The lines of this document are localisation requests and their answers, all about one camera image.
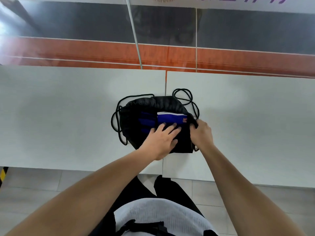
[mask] tile floor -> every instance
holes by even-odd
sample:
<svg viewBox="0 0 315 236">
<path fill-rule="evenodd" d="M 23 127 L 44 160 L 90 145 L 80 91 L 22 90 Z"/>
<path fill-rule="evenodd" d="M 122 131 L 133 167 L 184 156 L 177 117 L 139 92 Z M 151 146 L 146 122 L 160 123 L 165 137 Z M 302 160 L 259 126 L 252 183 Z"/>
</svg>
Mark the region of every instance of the tile floor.
<svg viewBox="0 0 315 236">
<path fill-rule="evenodd" d="M 0 235 L 4 235 L 39 206 L 87 176 L 88 171 L 10 167 L 0 190 Z M 153 193 L 155 175 L 139 175 Z M 220 235 L 236 235 L 214 182 L 172 179 L 192 198 Z M 315 190 L 258 186 L 307 235 L 315 235 Z"/>
</svg>

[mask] hand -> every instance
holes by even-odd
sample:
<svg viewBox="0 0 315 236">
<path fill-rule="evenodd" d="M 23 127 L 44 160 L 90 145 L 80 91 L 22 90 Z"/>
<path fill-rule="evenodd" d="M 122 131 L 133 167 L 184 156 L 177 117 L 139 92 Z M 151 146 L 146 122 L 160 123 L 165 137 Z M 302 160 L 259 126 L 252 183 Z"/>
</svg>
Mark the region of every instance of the hand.
<svg viewBox="0 0 315 236">
<path fill-rule="evenodd" d="M 181 131 L 181 127 L 175 129 L 176 123 L 174 123 L 163 131 L 164 127 L 165 123 L 161 124 L 157 130 L 152 128 L 139 148 L 139 150 L 143 150 L 146 154 L 152 156 L 153 160 L 160 160 L 166 157 L 178 142 L 174 138 Z"/>
<path fill-rule="evenodd" d="M 194 124 L 190 125 L 190 139 L 199 148 L 214 146 L 211 128 L 203 120 L 197 120 L 198 127 Z"/>
</svg>

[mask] white table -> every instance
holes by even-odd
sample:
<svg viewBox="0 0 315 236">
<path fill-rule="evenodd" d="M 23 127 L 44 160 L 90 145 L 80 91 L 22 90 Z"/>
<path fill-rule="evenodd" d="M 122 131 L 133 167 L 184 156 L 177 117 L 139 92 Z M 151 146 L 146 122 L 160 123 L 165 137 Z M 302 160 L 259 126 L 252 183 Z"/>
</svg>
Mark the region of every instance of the white table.
<svg viewBox="0 0 315 236">
<path fill-rule="evenodd" d="M 99 169 L 134 150 L 111 116 L 120 99 L 143 93 L 163 96 L 165 71 L 0 66 L 0 166 Z"/>
<path fill-rule="evenodd" d="M 215 144 L 250 182 L 315 187 L 315 79 L 168 72 L 167 95 L 175 88 L 191 90 Z M 200 151 L 167 156 L 163 176 L 214 180 Z"/>
</svg>

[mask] yellow and black warning tape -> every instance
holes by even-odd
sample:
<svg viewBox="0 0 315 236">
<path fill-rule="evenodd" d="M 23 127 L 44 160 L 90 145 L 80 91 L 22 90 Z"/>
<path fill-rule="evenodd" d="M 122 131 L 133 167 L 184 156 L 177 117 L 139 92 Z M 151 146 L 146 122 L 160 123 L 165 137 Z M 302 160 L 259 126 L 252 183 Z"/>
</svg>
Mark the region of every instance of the yellow and black warning tape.
<svg viewBox="0 0 315 236">
<path fill-rule="evenodd" d="M 5 179 L 5 175 L 7 174 L 8 172 L 8 168 L 9 167 L 3 167 L 2 170 L 1 170 L 1 173 L 0 173 L 0 187 L 2 185 L 2 182 L 4 181 Z"/>
</svg>

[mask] drawstring cord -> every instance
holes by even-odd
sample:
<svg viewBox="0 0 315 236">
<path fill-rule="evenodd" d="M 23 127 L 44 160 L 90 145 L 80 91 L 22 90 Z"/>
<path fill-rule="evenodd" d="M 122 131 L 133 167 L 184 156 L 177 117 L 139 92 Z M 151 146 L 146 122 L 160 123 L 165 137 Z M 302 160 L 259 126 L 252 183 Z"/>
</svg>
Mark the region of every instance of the drawstring cord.
<svg viewBox="0 0 315 236">
<path fill-rule="evenodd" d="M 188 96 L 189 99 L 184 99 L 184 98 L 178 98 L 178 97 L 176 97 L 176 94 L 177 94 L 179 91 L 183 91 L 185 94 L 187 94 L 187 96 Z M 194 111 L 194 114 L 195 114 L 196 118 L 199 119 L 199 116 L 200 116 L 199 108 L 198 108 L 198 106 L 192 101 L 192 93 L 191 93 L 191 91 L 190 91 L 189 89 L 175 89 L 175 90 L 173 91 L 173 93 L 172 93 L 172 96 L 173 96 L 175 99 L 180 99 L 180 100 L 188 101 L 188 103 L 185 103 L 185 104 L 183 103 L 184 106 L 191 103 L 192 109 L 193 109 L 193 111 Z"/>
<path fill-rule="evenodd" d="M 122 106 L 120 105 L 120 103 L 122 101 L 124 101 L 125 99 L 127 98 L 131 98 L 131 97 L 141 97 L 141 96 L 152 96 L 154 97 L 154 94 L 140 94 L 140 95 L 129 95 L 127 97 L 124 97 L 122 99 L 120 99 L 120 101 L 118 102 L 117 104 L 117 107 L 116 107 L 116 111 L 113 113 L 112 115 L 112 118 L 111 118 L 111 125 L 112 125 L 112 128 L 114 129 L 115 132 L 118 132 L 118 137 L 119 137 L 119 140 L 122 144 L 124 144 L 125 146 L 127 146 L 128 144 L 128 140 L 126 139 L 126 142 L 124 142 L 121 138 L 121 135 L 120 133 L 122 132 L 122 130 L 120 129 L 120 124 L 119 124 L 119 120 L 118 120 L 118 113 L 120 113 L 120 109 L 122 108 Z M 114 127 L 114 124 L 113 124 L 113 120 L 114 120 L 114 116 L 116 116 L 116 120 L 117 120 L 117 129 Z"/>
</svg>

